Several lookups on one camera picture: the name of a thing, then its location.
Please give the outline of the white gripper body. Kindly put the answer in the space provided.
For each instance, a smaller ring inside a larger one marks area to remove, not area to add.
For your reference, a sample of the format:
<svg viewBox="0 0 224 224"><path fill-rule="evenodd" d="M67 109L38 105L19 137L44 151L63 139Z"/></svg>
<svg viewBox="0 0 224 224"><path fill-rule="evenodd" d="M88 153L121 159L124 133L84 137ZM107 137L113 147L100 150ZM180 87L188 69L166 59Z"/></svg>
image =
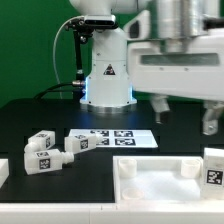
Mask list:
<svg viewBox="0 0 224 224"><path fill-rule="evenodd" d="M124 31L134 90L224 101L224 21L199 9L145 9Z"/></svg>

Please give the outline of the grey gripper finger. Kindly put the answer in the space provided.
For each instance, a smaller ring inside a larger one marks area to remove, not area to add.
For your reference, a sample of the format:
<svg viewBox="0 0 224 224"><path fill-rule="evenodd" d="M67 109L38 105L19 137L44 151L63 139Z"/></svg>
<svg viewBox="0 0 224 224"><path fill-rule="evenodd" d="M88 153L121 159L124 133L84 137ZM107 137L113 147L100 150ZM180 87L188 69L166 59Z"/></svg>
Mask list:
<svg viewBox="0 0 224 224"><path fill-rule="evenodd" d="M164 124L168 121L170 108L166 95L153 94L150 97L150 103L155 112L155 120L158 124Z"/></svg>
<svg viewBox="0 0 224 224"><path fill-rule="evenodd" d="M204 108L206 111L202 119L203 133L205 135L214 135L218 132L218 120L224 113L224 102L205 101Z"/></svg>

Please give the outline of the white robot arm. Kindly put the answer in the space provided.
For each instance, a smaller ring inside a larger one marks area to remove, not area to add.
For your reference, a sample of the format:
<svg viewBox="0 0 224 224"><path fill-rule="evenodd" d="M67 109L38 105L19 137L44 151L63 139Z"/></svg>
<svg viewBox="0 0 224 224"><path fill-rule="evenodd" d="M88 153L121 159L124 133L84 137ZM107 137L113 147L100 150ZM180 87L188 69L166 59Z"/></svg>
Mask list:
<svg viewBox="0 0 224 224"><path fill-rule="evenodd" d="M156 120L170 96L204 102L203 133L224 113L224 18L220 0L69 0L93 38L83 107L105 113L148 93Z"/></svg>

